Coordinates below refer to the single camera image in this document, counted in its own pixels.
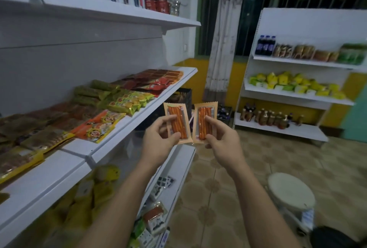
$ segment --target spicy strip snack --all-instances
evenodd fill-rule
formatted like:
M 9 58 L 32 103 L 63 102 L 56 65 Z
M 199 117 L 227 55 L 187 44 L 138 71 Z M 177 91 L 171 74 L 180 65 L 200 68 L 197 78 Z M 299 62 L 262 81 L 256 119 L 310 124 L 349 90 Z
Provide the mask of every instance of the spicy strip snack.
M 186 104 L 184 103 L 163 103 L 166 116 L 177 115 L 173 121 L 167 122 L 168 137 L 173 133 L 180 132 L 179 144 L 192 143 L 189 118 L 187 116 Z
M 199 103 L 194 104 L 194 106 L 193 142 L 204 144 L 207 134 L 217 136 L 216 128 L 205 120 L 205 116 L 217 118 L 218 102 Z

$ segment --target yellow wall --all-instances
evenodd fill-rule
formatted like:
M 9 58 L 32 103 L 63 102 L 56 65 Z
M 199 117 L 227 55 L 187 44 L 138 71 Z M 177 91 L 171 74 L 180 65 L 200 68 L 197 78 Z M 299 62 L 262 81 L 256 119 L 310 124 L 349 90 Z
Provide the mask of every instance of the yellow wall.
M 183 85 L 183 87 L 192 89 L 193 104 L 202 102 L 209 61 L 199 59 L 187 59 L 176 65 L 197 68 L 198 72 L 189 81 L 187 81 Z M 225 105 L 231 106 L 233 109 L 236 107 L 237 104 L 237 98 L 241 90 L 242 79 L 245 74 L 246 65 L 246 63 L 234 62 L 232 66 Z M 352 73 L 347 79 L 343 90 L 348 98 L 350 98 L 351 100 L 355 100 L 360 91 L 363 89 L 366 82 L 366 74 Z M 266 108 L 268 110 L 276 112 L 281 111 L 284 114 L 293 113 L 295 118 L 298 118 L 298 116 L 302 114 L 305 116 L 304 122 L 310 124 L 316 124 L 323 112 L 322 110 L 318 109 L 299 107 L 251 98 L 241 98 L 240 108 L 243 108 L 246 102 L 249 102 L 250 104 L 255 103 L 258 108 Z M 329 113 L 326 115 L 322 125 L 329 127 L 339 127 L 348 110 L 349 106 L 333 104 Z

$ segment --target tile floor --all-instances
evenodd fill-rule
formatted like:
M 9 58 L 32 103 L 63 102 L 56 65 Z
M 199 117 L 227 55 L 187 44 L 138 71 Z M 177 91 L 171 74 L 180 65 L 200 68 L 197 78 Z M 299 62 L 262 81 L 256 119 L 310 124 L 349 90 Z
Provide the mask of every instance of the tile floor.
M 246 161 L 262 185 L 271 173 L 296 176 L 315 194 L 316 226 L 334 227 L 355 240 L 367 236 L 367 143 L 330 137 L 320 149 L 282 136 L 237 131 Z M 166 247 L 250 247 L 232 179 L 211 150 L 196 148 Z M 311 247 L 307 237 L 298 239 Z

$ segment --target white curtain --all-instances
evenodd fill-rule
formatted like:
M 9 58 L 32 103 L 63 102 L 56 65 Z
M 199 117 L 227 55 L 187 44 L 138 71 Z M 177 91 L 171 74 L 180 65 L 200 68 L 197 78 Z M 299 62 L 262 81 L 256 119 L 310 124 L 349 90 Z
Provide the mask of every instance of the white curtain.
M 242 0 L 219 0 L 204 101 L 224 103 L 235 56 Z

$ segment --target white stool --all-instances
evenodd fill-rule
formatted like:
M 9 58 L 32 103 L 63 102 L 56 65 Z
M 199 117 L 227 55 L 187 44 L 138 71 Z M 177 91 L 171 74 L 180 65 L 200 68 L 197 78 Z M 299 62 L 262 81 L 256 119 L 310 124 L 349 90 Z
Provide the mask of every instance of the white stool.
M 279 213 L 288 215 L 297 225 L 297 233 L 306 235 L 313 229 L 313 208 L 316 200 L 312 190 L 300 179 L 287 173 L 274 173 L 268 178 L 269 190 L 279 207 Z M 301 213 L 301 220 L 295 214 Z

